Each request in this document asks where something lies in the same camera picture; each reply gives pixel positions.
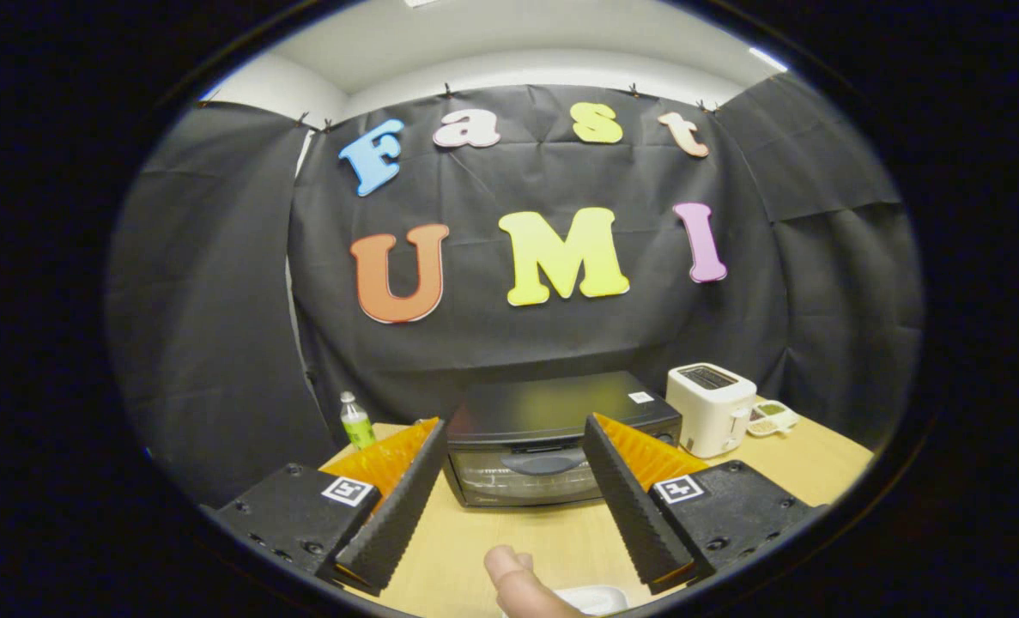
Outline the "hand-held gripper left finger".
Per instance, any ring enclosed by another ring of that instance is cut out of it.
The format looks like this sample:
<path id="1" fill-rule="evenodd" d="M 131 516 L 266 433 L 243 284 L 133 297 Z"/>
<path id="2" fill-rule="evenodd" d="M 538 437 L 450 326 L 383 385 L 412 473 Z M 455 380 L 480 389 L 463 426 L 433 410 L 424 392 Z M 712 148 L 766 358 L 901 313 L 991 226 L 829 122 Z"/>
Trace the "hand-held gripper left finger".
<path id="1" fill-rule="evenodd" d="M 297 570 L 377 596 L 391 582 L 446 453 L 446 423 L 420 420 L 328 465 L 288 463 L 212 516 Z"/>

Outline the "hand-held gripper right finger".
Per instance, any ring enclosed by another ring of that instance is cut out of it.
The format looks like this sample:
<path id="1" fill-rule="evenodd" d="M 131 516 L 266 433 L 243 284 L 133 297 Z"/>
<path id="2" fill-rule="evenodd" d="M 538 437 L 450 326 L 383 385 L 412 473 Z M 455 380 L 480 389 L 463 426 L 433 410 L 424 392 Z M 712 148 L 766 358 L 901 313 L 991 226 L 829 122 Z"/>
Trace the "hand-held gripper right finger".
<path id="1" fill-rule="evenodd" d="M 741 566 L 822 511 L 741 460 L 709 466 L 604 415 L 587 417 L 581 450 L 653 594 Z"/>

